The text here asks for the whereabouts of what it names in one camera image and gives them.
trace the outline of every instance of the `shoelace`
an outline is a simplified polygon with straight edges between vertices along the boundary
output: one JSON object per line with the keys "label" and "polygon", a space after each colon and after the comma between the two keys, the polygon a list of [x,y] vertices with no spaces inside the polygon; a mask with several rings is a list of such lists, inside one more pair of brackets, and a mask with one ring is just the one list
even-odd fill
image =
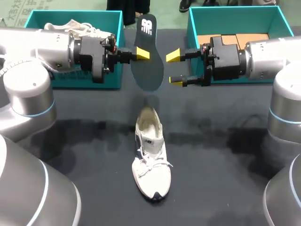
{"label": "shoelace", "polygon": [[69,29],[69,31],[73,31],[79,34],[79,37],[86,36],[87,33],[89,34],[90,37],[97,37],[98,33],[101,32],[100,29],[96,29],[89,23],[82,23],[82,25],[86,25],[87,28],[85,28],[83,31],[81,30],[74,30],[74,29]]}
{"label": "shoelace", "polygon": [[148,158],[150,157],[151,154],[146,154],[143,155],[142,152],[142,147],[140,147],[140,153],[142,156],[142,159],[140,161],[144,161],[146,164],[146,169],[144,171],[142,171],[141,173],[139,173],[139,177],[144,176],[146,173],[148,173],[149,171],[151,171],[154,167],[158,167],[161,165],[167,165],[167,166],[171,166],[173,167],[172,164],[170,164],[168,161],[164,161],[164,160],[160,160],[162,159],[161,154],[162,154],[162,149],[159,151],[159,153],[155,156],[155,158],[153,158],[151,161],[148,160]]}

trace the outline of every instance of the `insole logo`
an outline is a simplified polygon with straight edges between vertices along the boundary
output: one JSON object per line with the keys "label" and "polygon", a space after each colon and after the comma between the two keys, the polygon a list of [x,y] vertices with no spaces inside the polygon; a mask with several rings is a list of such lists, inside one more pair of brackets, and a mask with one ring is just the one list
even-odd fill
{"label": "insole logo", "polygon": [[141,31],[151,35],[152,23],[150,20],[142,19],[141,21]]}

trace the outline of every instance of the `white sneaker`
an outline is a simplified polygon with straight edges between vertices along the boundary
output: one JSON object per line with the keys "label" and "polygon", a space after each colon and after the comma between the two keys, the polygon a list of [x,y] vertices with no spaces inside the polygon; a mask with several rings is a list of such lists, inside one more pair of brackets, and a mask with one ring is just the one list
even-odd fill
{"label": "white sneaker", "polygon": [[44,26],[45,30],[49,31],[64,31],[73,34],[74,38],[79,39],[83,36],[95,37],[105,39],[111,35],[110,32],[103,32],[99,29],[94,28],[89,23],[79,23],[75,20],[69,21],[67,24],[58,26],[51,23],[47,23]]}
{"label": "white sneaker", "polygon": [[170,168],[167,161],[162,124],[155,109],[142,109],[136,122],[137,153],[132,164],[133,175],[140,191],[158,201],[170,187]]}

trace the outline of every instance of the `black insole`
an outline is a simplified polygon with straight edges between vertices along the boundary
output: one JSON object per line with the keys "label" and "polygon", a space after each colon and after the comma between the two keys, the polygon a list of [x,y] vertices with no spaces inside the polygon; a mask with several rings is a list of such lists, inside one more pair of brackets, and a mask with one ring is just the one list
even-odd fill
{"label": "black insole", "polygon": [[132,74],[144,91],[157,90],[163,80],[164,66],[156,48],[157,21],[154,15],[141,15],[137,21],[134,46],[150,53],[149,60],[131,61]]}

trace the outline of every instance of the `black table surface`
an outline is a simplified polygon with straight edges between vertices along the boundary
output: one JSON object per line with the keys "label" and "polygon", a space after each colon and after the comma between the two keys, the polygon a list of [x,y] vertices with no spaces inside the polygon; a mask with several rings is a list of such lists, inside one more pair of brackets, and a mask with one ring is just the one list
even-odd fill
{"label": "black table surface", "polygon": [[[135,31],[125,32],[130,47]],[[185,47],[185,35],[158,30],[163,61]],[[272,85],[181,88],[168,77],[188,74],[188,63],[164,64],[164,81],[153,93],[137,86],[130,65],[121,90],[54,90],[56,125],[19,144],[61,153],[47,163],[79,189],[81,226],[267,226],[262,195],[271,176],[258,152]],[[0,95],[0,106],[8,103],[3,88]],[[139,193],[131,170],[135,121],[145,103],[159,114],[174,166],[169,195],[158,204]]]}

